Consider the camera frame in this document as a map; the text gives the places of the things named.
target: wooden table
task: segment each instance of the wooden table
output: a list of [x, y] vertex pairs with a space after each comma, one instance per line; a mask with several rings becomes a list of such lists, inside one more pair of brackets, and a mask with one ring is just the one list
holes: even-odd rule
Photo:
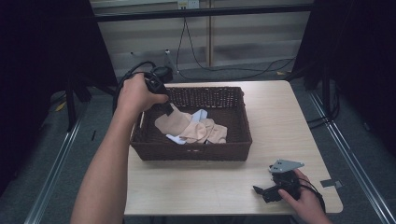
[[253, 185], [274, 185], [268, 166], [276, 159], [301, 161], [301, 171], [323, 195], [328, 213], [343, 205], [289, 82], [213, 82], [169, 87], [239, 86], [245, 93], [253, 139], [246, 161], [141, 161], [130, 147], [125, 215], [288, 215], [285, 202], [266, 203]]

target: human arm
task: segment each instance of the human arm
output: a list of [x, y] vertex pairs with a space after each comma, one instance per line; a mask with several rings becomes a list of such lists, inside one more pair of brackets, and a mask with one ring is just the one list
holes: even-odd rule
[[[301, 179], [309, 182], [309, 179], [300, 170], [294, 170]], [[300, 180], [300, 184], [307, 185], [307, 182]], [[297, 215], [308, 224], [330, 224], [332, 223], [323, 212], [317, 196], [309, 189], [301, 188], [301, 196], [298, 201], [294, 200], [285, 190], [280, 189], [280, 196], [296, 211]]]
[[132, 128], [142, 111], [167, 99], [148, 91], [143, 74], [125, 80], [105, 138], [84, 175], [71, 223], [122, 223]]

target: wicker basket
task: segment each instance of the wicker basket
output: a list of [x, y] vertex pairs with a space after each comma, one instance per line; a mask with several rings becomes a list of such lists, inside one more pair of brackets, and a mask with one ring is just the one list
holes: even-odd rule
[[131, 146], [143, 161], [245, 161], [252, 143], [243, 92], [239, 87], [169, 88], [170, 101], [182, 112], [207, 111], [207, 117], [227, 127], [225, 144], [178, 145], [154, 125], [163, 114], [158, 106], [141, 114]]

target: fabric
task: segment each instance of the fabric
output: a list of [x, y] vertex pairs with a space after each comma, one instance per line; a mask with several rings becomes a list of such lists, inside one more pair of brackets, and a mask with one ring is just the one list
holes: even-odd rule
[[226, 143], [227, 128], [207, 119], [207, 112], [198, 110], [193, 115], [180, 112], [173, 104], [174, 112], [155, 120], [155, 126], [177, 144]]
[[189, 126], [191, 115], [180, 112], [173, 104], [171, 106], [174, 111], [169, 116], [166, 114], [160, 116], [154, 124], [161, 133], [178, 136]]

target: hand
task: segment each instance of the hand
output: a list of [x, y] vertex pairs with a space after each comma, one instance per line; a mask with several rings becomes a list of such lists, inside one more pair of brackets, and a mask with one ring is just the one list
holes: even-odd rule
[[[299, 178], [309, 182], [308, 177], [300, 170], [296, 169], [294, 172]], [[300, 184], [310, 187], [309, 184], [303, 180], [300, 180]], [[297, 215], [305, 222], [310, 224], [331, 223], [323, 212], [317, 196], [309, 189], [300, 188], [301, 196], [298, 201], [294, 200], [293, 197], [283, 189], [280, 189], [278, 192], [280, 196], [296, 211]]]
[[126, 115], [140, 113], [150, 109], [154, 104], [162, 104], [167, 100], [167, 95], [150, 92], [144, 75], [139, 73], [124, 81], [116, 111]]

